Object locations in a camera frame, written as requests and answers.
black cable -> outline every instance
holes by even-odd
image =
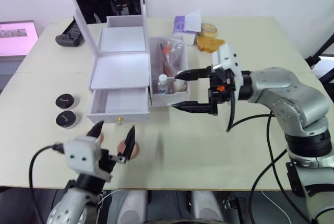
[[[270,122],[271,122],[271,117],[272,117],[272,112],[270,111],[270,116],[268,117],[268,122],[267,122],[267,130],[266,130],[266,136],[267,136],[267,144],[268,144],[268,149],[269,149],[269,154],[270,154],[270,160],[271,160],[271,164],[272,164],[272,170],[273,173],[275,175],[275,179],[277,181],[277,184],[282,192],[282,194],[284,195],[284,197],[287,199],[287,201],[290,203],[290,205],[294,208],[294,210],[296,210],[296,212],[307,222],[310,223],[309,219],[303,214],[303,212],[300,211],[300,209],[294,204],[294,202],[288,197],[287,193],[285,192],[279,178],[277,175],[277,171],[276,171],[276,166],[275,166],[275,160],[273,158],[273,154],[272,154],[272,149],[271,149],[271,144],[270,144],[270,137],[269,137],[269,129],[270,129]]]
[[[230,91],[230,100],[231,100],[231,111],[230,111],[230,120],[226,132],[228,133],[233,127],[234,115],[235,115],[235,96],[234,91]]]
[[[243,118],[235,123],[233,123],[232,128],[234,128],[235,126],[239,125],[240,123],[243,123],[245,121],[251,120],[251,119],[255,119],[255,118],[260,118],[260,117],[269,117],[270,114],[257,114],[257,115],[253,115],[253,116],[249,116],[246,118]]]
[[[287,153],[287,150],[285,149],[280,155],[278,155],[276,157],[276,159],[274,160],[274,163],[276,163],[279,159],[281,159],[286,153]],[[260,181],[262,176],[271,168],[271,166],[272,166],[272,163],[270,163],[269,165],[266,166],[266,168],[263,169],[263,171],[256,178],[256,180],[255,180],[255,182],[252,186],[252,189],[250,190],[250,194],[249,194],[249,198],[248,198],[248,212],[249,212],[249,216],[250,216],[250,220],[252,221],[252,224],[255,224],[253,211],[252,211],[252,199],[253,199],[254,190],[257,186],[257,183]]]
[[[56,199],[56,195],[57,195],[58,191],[59,191],[59,189],[56,189],[56,192],[53,195],[52,202],[51,202],[51,211],[54,207],[54,200]]]
[[[178,214],[180,215],[180,218],[182,219],[182,213],[181,213],[181,208],[180,208],[180,203],[178,201],[178,194],[177,194],[177,190],[175,190],[175,194],[176,194],[176,203],[177,203],[177,207],[178,207]]]
[[[33,201],[33,206],[34,206],[34,210],[35,210],[35,213],[37,215],[37,218],[39,219],[39,222],[41,224],[44,224],[44,221],[43,221],[43,218],[42,218],[42,215],[38,209],[38,205],[37,205],[37,201],[36,201],[36,197],[35,197],[35,193],[34,193],[34,189],[33,189],[33,185],[32,185],[32,168],[33,168],[33,164],[37,158],[37,156],[47,150],[47,149],[52,149],[54,146],[53,145],[49,145],[49,146],[46,146],[46,147],[43,147],[41,148],[40,150],[38,150],[36,152],[36,154],[34,154],[34,156],[32,157],[31,159],[31,162],[30,162],[30,166],[29,166],[29,187],[30,187],[30,192],[31,192],[31,196],[32,196],[32,201]]]
[[[330,208],[327,208],[327,209],[324,209],[324,210],[322,210],[322,211],[320,211],[316,216],[315,216],[315,218],[314,219],[312,219],[312,221],[311,221],[311,224],[316,224],[316,223],[318,223],[318,218],[320,217],[320,215],[322,215],[322,214],[324,214],[324,213],[326,213],[326,212],[328,212],[328,211],[332,211],[332,210],[334,210],[334,207],[330,207]]]

white table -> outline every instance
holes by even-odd
[[[301,82],[326,94],[292,43],[270,18],[205,18],[219,30],[219,38],[235,49],[244,70],[283,67],[295,72]],[[45,29],[0,95],[0,185],[28,186],[28,167],[33,154],[49,144],[65,142],[85,133],[93,125],[87,118],[91,103],[88,78],[92,61],[87,44],[63,48],[55,43],[70,23],[57,20]],[[150,36],[170,35],[173,19],[148,19]],[[208,53],[188,47],[190,68],[211,64]],[[207,101],[208,81],[191,83],[191,99]],[[62,93],[79,97],[73,111],[81,115],[79,124],[63,130],[55,124],[61,112],[55,99]],[[219,115],[189,114],[174,108],[151,108],[150,120],[135,123],[140,145],[137,158],[117,164],[113,179],[105,188],[176,188],[210,190],[250,190],[256,176],[270,162],[265,140],[265,118],[243,123],[226,133],[230,107],[219,106]],[[235,120],[268,109],[245,101],[237,103]],[[334,135],[334,110],[328,113]],[[116,153],[117,144],[132,125],[105,124],[103,148]],[[271,142],[278,155],[286,145],[284,134],[272,120]],[[287,156],[277,163],[282,185],[290,188],[286,176]],[[64,187],[76,174],[65,157],[43,152],[36,160],[33,180],[36,187]],[[272,172],[267,172],[258,189],[276,190]]]

gray floor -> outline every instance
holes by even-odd
[[[56,190],[36,190],[42,215],[46,221],[51,210],[52,199]],[[108,224],[114,224],[117,211],[122,203],[126,191],[116,192],[113,195],[112,203],[109,209]],[[274,200],[291,218],[293,224],[302,224],[304,221],[297,215],[294,209],[283,198],[281,192],[266,191],[266,194]],[[305,213],[306,207],[302,198],[294,196],[288,192],[293,201]],[[178,202],[181,210],[182,218],[191,218],[191,214],[187,211],[188,204],[186,200],[186,192],[178,191]],[[228,197],[248,197],[249,192],[215,192],[219,204]],[[55,204],[62,198],[63,191],[58,190],[55,197]],[[254,218],[257,223],[284,224],[289,223],[285,215],[278,210],[271,202],[269,202],[260,192],[254,194]],[[11,188],[0,193],[0,224],[8,223],[38,223],[33,212],[32,202],[29,189],[27,188]],[[231,223],[238,223],[237,211],[230,210],[224,212],[226,220]],[[161,219],[180,219],[178,210],[176,191],[152,191],[151,203],[148,207],[148,221]]]

laptop screen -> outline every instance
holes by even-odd
[[[26,56],[37,41],[34,22],[0,22],[0,57]]]

black lid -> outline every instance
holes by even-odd
[[[71,105],[73,105],[73,103],[74,103],[74,98],[72,95],[69,95],[68,93],[60,95],[56,99],[56,105],[61,109],[69,108]]]
[[[61,127],[70,127],[75,123],[76,115],[72,111],[61,112],[56,119],[56,123]]]

